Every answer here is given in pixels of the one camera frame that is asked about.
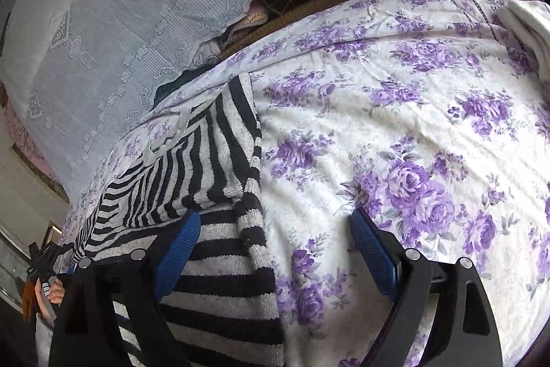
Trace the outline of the person's left hand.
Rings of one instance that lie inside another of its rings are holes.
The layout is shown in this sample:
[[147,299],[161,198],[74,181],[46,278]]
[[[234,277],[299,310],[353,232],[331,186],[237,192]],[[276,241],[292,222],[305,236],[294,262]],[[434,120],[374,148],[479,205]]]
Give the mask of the person's left hand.
[[34,294],[38,305],[37,314],[44,324],[53,328],[57,318],[54,306],[60,306],[65,295],[63,282],[57,277],[52,276],[47,283],[47,290],[43,292],[44,283],[37,279],[34,284]]

